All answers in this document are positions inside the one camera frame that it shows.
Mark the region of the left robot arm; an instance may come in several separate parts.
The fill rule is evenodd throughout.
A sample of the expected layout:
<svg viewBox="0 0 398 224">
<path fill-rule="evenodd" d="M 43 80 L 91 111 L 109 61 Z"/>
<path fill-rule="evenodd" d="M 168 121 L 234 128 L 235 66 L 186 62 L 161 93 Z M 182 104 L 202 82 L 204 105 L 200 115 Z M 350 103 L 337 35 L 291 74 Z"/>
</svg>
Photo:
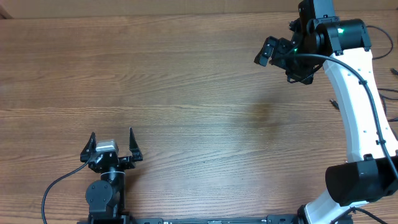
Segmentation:
<svg viewBox="0 0 398 224">
<path fill-rule="evenodd" d="M 92 182 L 85 194 L 89 205 L 88 223 L 135 223 L 132 214 L 125 210 L 126 171 L 134 169 L 136 162 L 143 160 L 133 129 L 129 129 L 130 156 L 118 156 L 115 140 L 97 141 L 92 133 L 80 154 L 80 161 L 100 180 Z"/>
</svg>

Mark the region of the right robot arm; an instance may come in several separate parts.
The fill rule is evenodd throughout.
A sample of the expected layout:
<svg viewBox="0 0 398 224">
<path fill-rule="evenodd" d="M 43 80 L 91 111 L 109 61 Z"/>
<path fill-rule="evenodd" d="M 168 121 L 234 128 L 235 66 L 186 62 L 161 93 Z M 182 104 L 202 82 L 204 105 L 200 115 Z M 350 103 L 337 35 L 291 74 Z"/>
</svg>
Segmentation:
<svg viewBox="0 0 398 224">
<path fill-rule="evenodd" d="M 290 40 L 268 37 L 258 65 L 285 71 L 289 83 L 309 85 L 323 69 L 335 91 L 347 140 L 347 162 L 327 168 L 326 190 L 295 215 L 268 215 L 267 223 L 351 223 L 397 191 L 397 138 L 383 108 L 373 73 L 368 28 L 360 19 L 342 21 L 332 1 L 304 0 L 289 25 Z"/>
</svg>

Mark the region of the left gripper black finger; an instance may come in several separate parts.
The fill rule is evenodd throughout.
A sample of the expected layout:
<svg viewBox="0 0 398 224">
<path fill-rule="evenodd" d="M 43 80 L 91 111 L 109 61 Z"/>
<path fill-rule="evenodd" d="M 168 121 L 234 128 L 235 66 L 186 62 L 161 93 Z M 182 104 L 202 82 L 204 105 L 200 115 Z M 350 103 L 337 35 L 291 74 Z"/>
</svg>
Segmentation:
<svg viewBox="0 0 398 224">
<path fill-rule="evenodd" d="M 80 161 L 87 162 L 90 160 L 92 154 L 96 149 L 96 134 L 94 132 L 91 133 L 90 138 L 80 153 Z"/>
<path fill-rule="evenodd" d="M 143 161 L 143 155 L 139 149 L 132 128 L 129 128 L 129 150 L 132 153 L 132 159 L 134 162 Z"/>
</svg>

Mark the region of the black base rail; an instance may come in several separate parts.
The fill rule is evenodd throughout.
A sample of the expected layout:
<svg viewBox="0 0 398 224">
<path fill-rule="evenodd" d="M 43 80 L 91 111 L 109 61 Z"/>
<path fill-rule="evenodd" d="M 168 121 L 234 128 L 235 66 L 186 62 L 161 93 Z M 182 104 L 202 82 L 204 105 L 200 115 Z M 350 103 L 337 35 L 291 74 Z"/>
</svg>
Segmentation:
<svg viewBox="0 0 398 224">
<path fill-rule="evenodd" d="M 266 217 L 244 218 L 136 218 L 133 224 L 303 224 L 304 221 L 296 215 L 268 215 Z"/>
</svg>

